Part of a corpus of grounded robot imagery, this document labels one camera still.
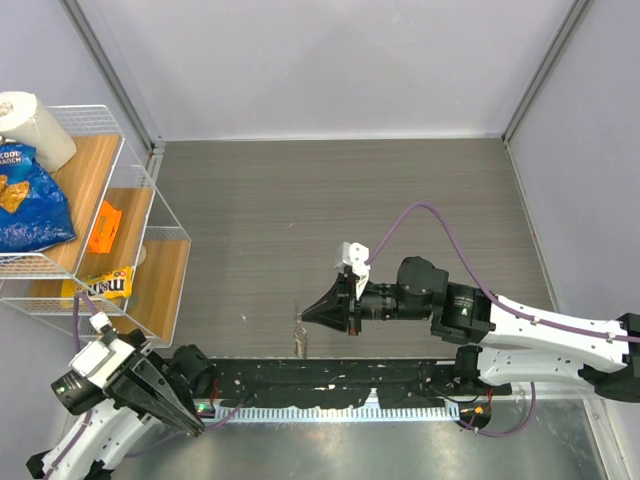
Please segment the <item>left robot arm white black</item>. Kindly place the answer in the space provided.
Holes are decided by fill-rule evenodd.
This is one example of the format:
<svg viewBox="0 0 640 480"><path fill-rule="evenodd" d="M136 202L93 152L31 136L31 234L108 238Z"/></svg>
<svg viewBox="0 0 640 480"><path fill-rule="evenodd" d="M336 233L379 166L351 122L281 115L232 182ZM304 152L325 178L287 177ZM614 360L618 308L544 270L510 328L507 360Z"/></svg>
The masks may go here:
<svg viewBox="0 0 640 480"><path fill-rule="evenodd" d="M195 345L164 359L140 330L105 327L51 385L75 424L57 446L32 455L27 469L35 479L108 479L156 425L198 436L205 426L194 400L212 391L215 378Z"/></svg>

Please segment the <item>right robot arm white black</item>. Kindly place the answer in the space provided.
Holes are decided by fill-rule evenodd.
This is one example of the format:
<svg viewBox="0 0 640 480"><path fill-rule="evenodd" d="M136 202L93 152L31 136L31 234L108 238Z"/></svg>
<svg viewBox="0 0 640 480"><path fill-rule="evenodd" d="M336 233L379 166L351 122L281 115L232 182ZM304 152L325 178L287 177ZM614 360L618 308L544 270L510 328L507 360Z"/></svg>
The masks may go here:
<svg viewBox="0 0 640 480"><path fill-rule="evenodd" d="M419 256L401 262L392 284L370 281L360 265L341 265L301 319L351 336L366 320L427 321L432 335L457 345L452 380L466 394L485 385L566 382L608 400L639 400L638 315L583 319L530 307L454 283Z"/></svg>

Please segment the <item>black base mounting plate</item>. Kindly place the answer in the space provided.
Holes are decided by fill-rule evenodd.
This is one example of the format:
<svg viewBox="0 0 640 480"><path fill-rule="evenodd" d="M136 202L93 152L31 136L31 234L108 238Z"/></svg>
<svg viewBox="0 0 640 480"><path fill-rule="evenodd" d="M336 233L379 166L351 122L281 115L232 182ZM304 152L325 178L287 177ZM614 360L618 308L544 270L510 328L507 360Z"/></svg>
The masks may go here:
<svg viewBox="0 0 640 480"><path fill-rule="evenodd" d="M207 359L176 353L168 365L186 377L193 397L224 407L360 408L377 392L384 409L440 406L441 397L509 395L511 386L490 387L430 359Z"/></svg>

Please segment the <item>yellow m&m's bag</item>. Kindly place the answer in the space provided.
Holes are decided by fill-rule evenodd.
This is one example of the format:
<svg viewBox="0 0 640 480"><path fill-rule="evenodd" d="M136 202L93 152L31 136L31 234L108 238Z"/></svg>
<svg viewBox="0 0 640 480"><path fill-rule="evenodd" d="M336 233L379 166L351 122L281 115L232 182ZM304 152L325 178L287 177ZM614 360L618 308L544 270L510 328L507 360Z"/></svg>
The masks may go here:
<svg viewBox="0 0 640 480"><path fill-rule="evenodd" d="M72 298L77 293L86 293L91 299L129 299L133 293L133 266L124 266L100 274L87 275L79 280L65 279L59 286L60 298Z"/></svg>

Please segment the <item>orange candy packet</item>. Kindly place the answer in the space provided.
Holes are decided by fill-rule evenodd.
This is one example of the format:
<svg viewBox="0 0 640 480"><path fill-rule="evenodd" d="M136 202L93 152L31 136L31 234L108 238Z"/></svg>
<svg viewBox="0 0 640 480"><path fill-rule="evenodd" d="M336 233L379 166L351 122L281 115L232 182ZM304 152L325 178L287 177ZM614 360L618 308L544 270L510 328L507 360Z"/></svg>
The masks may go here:
<svg viewBox="0 0 640 480"><path fill-rule="evenodd" d="M102 202L87 244L88 253L108 254L111 252L121 218L121 210L115 209L106 200Z"/></svg>

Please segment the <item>blue chips bag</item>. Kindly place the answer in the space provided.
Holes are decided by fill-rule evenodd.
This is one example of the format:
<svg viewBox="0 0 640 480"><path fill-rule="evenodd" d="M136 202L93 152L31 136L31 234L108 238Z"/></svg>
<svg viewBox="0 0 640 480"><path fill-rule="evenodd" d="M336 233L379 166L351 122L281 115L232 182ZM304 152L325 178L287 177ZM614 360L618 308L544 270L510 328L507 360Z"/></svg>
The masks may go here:
<svg viewBox="0 0 640 480"><path fill-rule="evenodd" d="M37 162L36 149L1 145L1 251L29 253L76 238L69 202Z"/></svg>

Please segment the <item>paper towel roll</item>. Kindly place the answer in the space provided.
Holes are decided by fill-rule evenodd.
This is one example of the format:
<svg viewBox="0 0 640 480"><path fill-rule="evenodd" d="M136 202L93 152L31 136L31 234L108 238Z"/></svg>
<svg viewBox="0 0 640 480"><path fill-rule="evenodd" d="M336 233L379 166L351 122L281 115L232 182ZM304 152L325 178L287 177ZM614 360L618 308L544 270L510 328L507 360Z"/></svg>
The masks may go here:
<svg viewBox="0 0 640 480"><path fill-rule="evenodd" d="M38 163L49 173L77 152L76 144L49 109L32 93L1 93L1 136L36 149Z"/></svg>

